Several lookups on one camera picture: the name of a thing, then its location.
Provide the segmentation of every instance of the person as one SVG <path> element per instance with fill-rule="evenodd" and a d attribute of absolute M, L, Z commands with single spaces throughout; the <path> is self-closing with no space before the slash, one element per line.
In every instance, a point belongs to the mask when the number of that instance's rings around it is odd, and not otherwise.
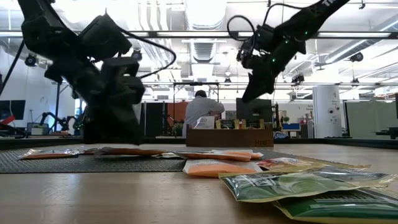
<path fill-rule="evenodd" d="M 185 123 L 182 129 L 182 136 L 187 137 L 187 125 L 194 127 L 202 116 L 218 116 L 224 112 L 224 105 L 215 100 L 207 98 L 206 92 L 198 90 L 193 99 L 185 109 Z"/>

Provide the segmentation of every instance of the green snack bag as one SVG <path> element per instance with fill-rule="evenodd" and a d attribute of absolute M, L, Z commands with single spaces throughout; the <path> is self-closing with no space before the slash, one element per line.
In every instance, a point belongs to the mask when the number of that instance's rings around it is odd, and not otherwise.
<path fill-rule="evenodd" d="M 360 188 L 311 172 L 275 170 L 255 174 L 220 174 L 219 177 L 240 202 L 271 202 L 287 197 L 307 197 L 328 191 Z"/>
<path fill-rule="evenodd" d="M 273 204 L 293 220 L 315 223 L 398 223 L 398 197 L 383 189 L 327 192 Z"/>
<path fill-rule="evenodd" d="M 323 166 L 306 170 L 320 177 L 349 182 L 357 186 L 387 187 L 396 179 L 395 174 L 366 172 L 342 167 Z"/>

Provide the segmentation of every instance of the desk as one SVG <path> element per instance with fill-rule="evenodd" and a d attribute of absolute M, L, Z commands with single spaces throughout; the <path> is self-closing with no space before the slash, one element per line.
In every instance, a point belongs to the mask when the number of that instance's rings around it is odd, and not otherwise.
<path fill-rule="evenodd" d="M 184 146 L 143 145 L 143 149 Z M 321 144 L 275 151 L 397 171 L 397 151 Z M 1 224 L 291 224 L 267 203 L 238 203 L 218 179 L 182 172 L 0 175 Z M 398 190 L 394 183 L 392 189 Z"/>

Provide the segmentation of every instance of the ceiling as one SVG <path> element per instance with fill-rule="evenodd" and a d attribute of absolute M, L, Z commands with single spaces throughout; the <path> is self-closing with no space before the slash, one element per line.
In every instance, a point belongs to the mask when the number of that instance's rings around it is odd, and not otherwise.
<path fill-rule="evenodd" d="M 116 23 L 127 30 L 226 30 L 226 22 L 234 15 L 246 16 L 254 25 L 262 23 L 267 11 L 268 1 L 247 0 L 57 0 L 54 8 L 72 30 L 83 30 L 98 14 L 107 13 Z M 294 6 L 305 7 L 314 0 L 285 0 L 284 2 Z M 339 11 L 334 13 L 322 26 L 323 31 L 382 31 L 386 23 L 390 25 L 387 31 L 395 31 L 391 26 L 398 23 L 398 0 L 366 0 L 366 7 L 359 9 L 361 1 L 351 0 Z M 295 14 L 295 9 L 286 7 L 274 7 L 268 17 L 270 26 L 277 26 L 288 20 Z M 23 16 L 16 0 L 2 0 L 0 3 L 0 30 L 20 30 Z M 250 31 L 248 24 L 236 19 L 231 22 L 231 30 Z M 141 48 L 143 59 L 141 61 L 140 74 L 149 72 L 164 65 L 167 54 L 157 51 L 155 48 L 143 45 L 132 40 L 134 48 Z M 172 71 L 165 71 L 144 79 L 145 82 L 178 82 L 202 80 L 206 82 L 223 82 L 226 72 L 232 82 L 238 85 L 222 85 L 220 99 L 232 100 L 243 94 L 248 82 L 249 70 L 244 69 L 236 61 L 237 48 L 240 42 L 232 39 L 210 40 L 212 44 L 190 44 L 190 39 L 155 40 L 160 44 L 170 46 L 177 53 L 177 63 Z M 353 77 L 359 78 L 361 83 L 397 82 L 398 81 L 398 40 L 382 40 L 372 45 L 366 40 L 338 40 L 319 39 L 307 41 L 307 54 L 297 54 L 278 77 L 278 82 L 290 83 L 294 75 L 303 74 L 304 83 L 349 83 Z M 21 42 L 20 39 L 0 38 L 0 45 L 10 54 L 14 54 Z M 322 66 L 320 70 L 316 63 L 324 63 L 331 56 L 338 53 L 361 52 L 364 55 L 362 62 L 352 63 L 345 58 Z M 23 57 L 29 53 L 25 49 Z M 212 56 L 208 64 L 197 64 L 197 57 Z M 145 96 L 146 99 L 158 99 L 159 96 L 168 96 L 172 99 L 172 85 L 163 83 L 159 86 L 150 85 Z M 290 95 L 310 95 L 313 85 L 291 87 L 288 85 L 277 86 L 275 95 L 264 95 L 262 98 L 275 98 L 275 100 L 289 100 Z M 340 86 L 341 98 L 358 99 L 359 94 L 371 96 L 376 92 L 377 96 L 388 97 L 398 88 L 379 86 Z M 203 86 L 182 88 L 176 98 L 189 99 L 192 92 Z"/>

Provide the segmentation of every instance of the red object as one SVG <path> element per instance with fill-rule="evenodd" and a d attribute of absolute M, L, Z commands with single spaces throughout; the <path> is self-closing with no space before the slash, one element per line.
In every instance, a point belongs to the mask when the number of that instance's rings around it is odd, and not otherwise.
<path fill-rule="evenodd" d="M 9 123 L 11 123 L 11 122 L 13 122 L 13 121 L 15 121 L 14 115 L 9 116 L 8 118 L 6 118 L 6 119 L 4 119 L 3 121 L 1 121 L 0 123 L 2 123 L 2 124 L 9 124 Z"/>

